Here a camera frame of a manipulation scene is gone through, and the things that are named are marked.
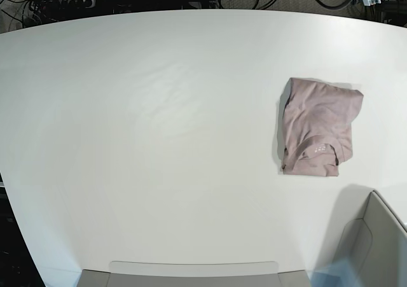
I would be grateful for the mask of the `grey cardboard box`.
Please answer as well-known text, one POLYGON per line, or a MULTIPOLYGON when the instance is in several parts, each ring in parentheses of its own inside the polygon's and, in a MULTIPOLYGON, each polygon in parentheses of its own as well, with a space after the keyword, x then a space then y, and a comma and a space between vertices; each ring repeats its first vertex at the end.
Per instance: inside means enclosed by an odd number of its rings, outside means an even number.
POLYGON ((84 269, 78 286, 310 286, 304 270, 277 262, 170 264, 113 261, 107 272, 84 269))
POLYGON ((363 286, 406 286, 406 225, 377 191, 345 226, 334 261, 342 258, 359 265, 363 286))

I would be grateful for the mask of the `blue translucent bag corner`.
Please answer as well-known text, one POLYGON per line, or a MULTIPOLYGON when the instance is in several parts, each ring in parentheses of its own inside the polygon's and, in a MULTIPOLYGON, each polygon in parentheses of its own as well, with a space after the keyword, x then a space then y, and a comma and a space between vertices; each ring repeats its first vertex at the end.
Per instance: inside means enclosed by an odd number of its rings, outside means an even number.
POLYGON ((363 286, 359 280, 359 265, 349 258, 342 258, 310 274, 310 284, 315 287, 363 286))

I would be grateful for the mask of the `pink T-shirt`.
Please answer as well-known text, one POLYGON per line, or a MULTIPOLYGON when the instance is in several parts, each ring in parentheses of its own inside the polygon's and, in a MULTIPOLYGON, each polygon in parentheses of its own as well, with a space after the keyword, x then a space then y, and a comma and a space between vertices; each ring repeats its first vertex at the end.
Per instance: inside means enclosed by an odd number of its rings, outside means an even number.
POLYGON ((353 155, 352 122, 361 111, 363 94, 303 78, 291 78, 289 87, 282 114, 282 172, 338 176, 339 165, 353 155))

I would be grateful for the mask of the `grey cardboard box bottom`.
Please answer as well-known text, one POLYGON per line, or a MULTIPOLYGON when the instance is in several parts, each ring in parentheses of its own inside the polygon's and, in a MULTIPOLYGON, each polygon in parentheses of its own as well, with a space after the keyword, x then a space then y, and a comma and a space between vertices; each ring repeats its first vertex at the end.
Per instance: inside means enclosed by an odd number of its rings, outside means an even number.
POLYGON ((113 261, 107 272, 84 269, 78 286, 310 286, 304 270, 277 262, 170 264, 113 261))

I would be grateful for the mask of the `grey cardboard box right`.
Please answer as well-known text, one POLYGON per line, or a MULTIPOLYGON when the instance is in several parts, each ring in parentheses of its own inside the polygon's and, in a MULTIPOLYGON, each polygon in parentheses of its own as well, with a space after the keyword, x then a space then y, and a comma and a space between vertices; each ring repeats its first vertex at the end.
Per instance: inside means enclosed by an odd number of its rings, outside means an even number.
POLYGON ((406 286, 406 225, 377 191, 345 226, 334 261, 342 258, 359 265, 363 286, 406 286))

